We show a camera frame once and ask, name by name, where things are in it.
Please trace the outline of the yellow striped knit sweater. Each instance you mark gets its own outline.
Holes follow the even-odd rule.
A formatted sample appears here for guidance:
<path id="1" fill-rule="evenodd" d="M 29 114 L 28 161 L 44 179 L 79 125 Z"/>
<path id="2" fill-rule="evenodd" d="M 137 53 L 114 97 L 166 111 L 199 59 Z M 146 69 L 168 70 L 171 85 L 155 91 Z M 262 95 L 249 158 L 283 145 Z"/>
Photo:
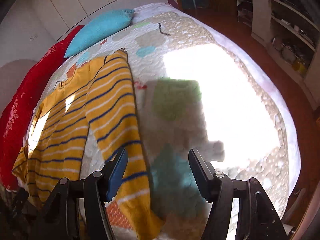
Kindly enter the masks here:
<path id="1" fill-rule="evenodd" d="M 139 239 L 154 239 L 163 222 L 150 207 L 150 188 L 127 52 L 96 57 L 61 82 L 37 108 L 12 172 L 41 208 L 59 179 L 78 180 L 88 134 L 104 161 L 124 147 L 128 163 L 116 202 Z"/>

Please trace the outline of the red snowflake pillow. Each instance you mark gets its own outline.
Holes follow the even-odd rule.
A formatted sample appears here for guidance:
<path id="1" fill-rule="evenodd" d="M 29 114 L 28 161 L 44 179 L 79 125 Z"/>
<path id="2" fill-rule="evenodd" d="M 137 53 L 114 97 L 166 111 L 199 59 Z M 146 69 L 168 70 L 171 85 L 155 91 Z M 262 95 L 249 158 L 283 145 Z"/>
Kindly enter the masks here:
<path id="1" fill-rule="evenodd" d="M 1 115 L 1 185 L 16 191 L 18 182 L 12 168 L 23 145 L 33 110 L 53 73 L 64 63 L 66 50 L 84 26 L 75 27 L 65 39 L 53 45 L 26 74 Z"/>

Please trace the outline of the round beige headboard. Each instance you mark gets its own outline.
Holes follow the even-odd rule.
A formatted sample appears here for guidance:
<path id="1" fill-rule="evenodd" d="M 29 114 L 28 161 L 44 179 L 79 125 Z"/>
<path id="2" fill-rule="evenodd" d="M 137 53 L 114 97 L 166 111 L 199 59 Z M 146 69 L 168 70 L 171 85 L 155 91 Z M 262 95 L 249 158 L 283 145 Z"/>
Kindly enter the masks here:
<path id="1" fill-rule="evenodd" d="M 6 63 L 1 67 L 0 74 L 0 112 L 2 113 L 21 82 L 25 78 L 27 72 L 37 62 L 29 59 L 15 60 Z"/>

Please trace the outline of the patchwork quilted bedspread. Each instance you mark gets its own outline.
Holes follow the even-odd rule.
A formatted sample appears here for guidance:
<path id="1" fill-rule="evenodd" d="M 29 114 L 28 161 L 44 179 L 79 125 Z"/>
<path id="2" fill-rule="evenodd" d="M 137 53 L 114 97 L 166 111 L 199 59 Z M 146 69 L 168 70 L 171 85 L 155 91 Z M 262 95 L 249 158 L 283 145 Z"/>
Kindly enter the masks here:
<path id="1" fill-rule="evenodd" d="M 283 216 L 300 173 L 283 97 L 241 48 L 167 4 L 137 7 L 128 27 L 69 57 L 50 77 L 34 114 L 76 69 L 120 49 L 133 78 L 150 207 L 163 222 L 154 239 L 199 239 L 204 230 L 211 205 L 188 164 L 191 148 L 233 179 L 257 178 Z M 89 132 L 79 179 L 104 162 Z M 107 208 L 117 239 L 139 239 L 116 197 Z"/>

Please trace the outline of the yellow container on shelf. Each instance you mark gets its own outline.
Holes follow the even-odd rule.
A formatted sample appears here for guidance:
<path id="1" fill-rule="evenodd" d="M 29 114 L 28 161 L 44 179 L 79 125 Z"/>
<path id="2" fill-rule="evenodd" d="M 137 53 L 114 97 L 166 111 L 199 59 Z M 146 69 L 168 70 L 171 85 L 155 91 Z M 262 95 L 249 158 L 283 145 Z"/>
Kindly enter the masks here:
<path id="1" fill-rule="evenodd" d="M 296 59 L 292 64 L 292 69 L 298 72 L 302 77 L 306 75 L 307 67 L 301 59 Z"/>

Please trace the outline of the turquoise knit pillow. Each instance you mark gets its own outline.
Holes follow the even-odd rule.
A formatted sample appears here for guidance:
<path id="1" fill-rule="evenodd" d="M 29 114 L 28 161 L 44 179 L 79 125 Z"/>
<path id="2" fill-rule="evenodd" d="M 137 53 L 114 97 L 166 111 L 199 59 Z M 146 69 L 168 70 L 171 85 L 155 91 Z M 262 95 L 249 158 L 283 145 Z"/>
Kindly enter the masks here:
<path id="1" fill-rule="evenodd" d="M 107 11 L 85 25 L 69 44 L 64 58 L 69 58 L 97 42 L 128 27 L 134 16 L 134 9 Z"/>

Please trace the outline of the white wardrobe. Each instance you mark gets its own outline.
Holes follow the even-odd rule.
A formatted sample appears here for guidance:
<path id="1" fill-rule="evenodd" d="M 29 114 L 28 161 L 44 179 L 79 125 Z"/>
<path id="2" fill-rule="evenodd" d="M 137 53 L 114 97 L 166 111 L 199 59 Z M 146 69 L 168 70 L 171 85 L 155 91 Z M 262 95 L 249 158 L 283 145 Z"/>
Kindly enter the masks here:
<path id="1" fill-rule="evenodd" d="M 16 0 L 1 21 L 1 65 L 39 60 L 74 27 L 108 10 L 168 0 Z"/>

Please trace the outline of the white open shelf unit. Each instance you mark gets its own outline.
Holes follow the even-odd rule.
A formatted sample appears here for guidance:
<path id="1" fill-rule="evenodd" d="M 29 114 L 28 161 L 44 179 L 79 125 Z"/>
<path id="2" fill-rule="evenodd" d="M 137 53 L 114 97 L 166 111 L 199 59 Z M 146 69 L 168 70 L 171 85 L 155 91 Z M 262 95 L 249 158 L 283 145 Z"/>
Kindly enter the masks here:
<path id="1" fill-rule="evenodd" d="M 314 0 L 237 0 L 238 19 L 252 27 L 278 66 L 319 107 L 319 5 Z M 307 67 L 302 77 L 292 69 L 296 59 Z"/>

